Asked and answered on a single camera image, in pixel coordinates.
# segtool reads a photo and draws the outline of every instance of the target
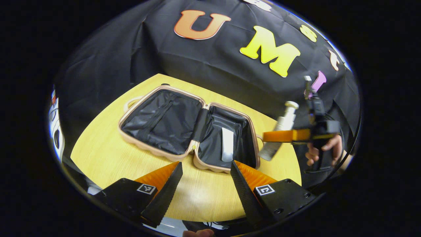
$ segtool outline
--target wooden table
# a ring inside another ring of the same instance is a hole
[[[83,131],[73,148],[71,159],[80,170],[101,188],[120,178],[135,180],[171,163],[149,151],[123,141],[117,124],[123,105],[145,95],[162,83],[195,94],[206,103],[218,102],[241,111],[251,118],[256,134],[272,131],[276,121],[230,98],[199,86],[157,74],[132,88],[106,107]],[[262,142],[258,139],[259,149]],[[260,159],[259,171],[276,180],[290,178],[301,185],[297,157],[291,144],[284,143],[272,161]],[[183,177],[177,186],[166,217],[186,221],[227,221],[245,216],[234,182],[229,174],[200,170],[193,165],[193,155],[183,160]]]

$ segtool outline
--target white bottle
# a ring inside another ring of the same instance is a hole
[[[294,125],[295,110],[298,109],[298,104],[293,101],[285,103],[287,107],[283,117],[278,117],[278,122],[273,131],[291,130]],[[267,161],[271,161],[273,156],[281,147],[282,143],[267,142],[259,152],[259,156]]]

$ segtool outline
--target letter m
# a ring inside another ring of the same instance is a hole
[[[300,56],[300,51],[290,43],[276,47],[275,37],[271,31],[260,26],[255,26],[254,29],[256,34],[247,47],[240,48],[240,53],[252,59],[257,59],[259,56],[257,51],[261,48],[261,62],[267,63],[277,58],[275,62],[269,64],[269,68],[282,77],[286,77],[288,68],[295,57]]]

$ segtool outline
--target letter u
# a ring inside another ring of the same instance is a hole
[[[208,27],[202,31],[192,30],[192,25],[197,20],[199,16],[204,16],[203,11],[197,10],[186,10],[181,12],[182,16],[174,27],[174,32],[184,38],[194,39],[194,40],[205,40],[213,37],[222,27],[224,22],[231,21],[231,18],[212,13],[210,16],[213,18],[209,23]]]

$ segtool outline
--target hand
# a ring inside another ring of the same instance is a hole
[[[313,165],[314,162],[319,160],[319,150],[313,147],[312,143],[307,143],[307,147],[309,148],[309,152],[306,153],[307,165]],[[333,148],[332,153],[332,166],[336,164],[339,160],[339,157],[342,153],[342,138],[340,135],[336,135],[335,137],[331,138],[326,145],[322,146],[322,151],[328,151]]]
[[[211,229],[198,230],[196,233],[190,230],[183,231],[183,237],[211,237],[213,234]]]

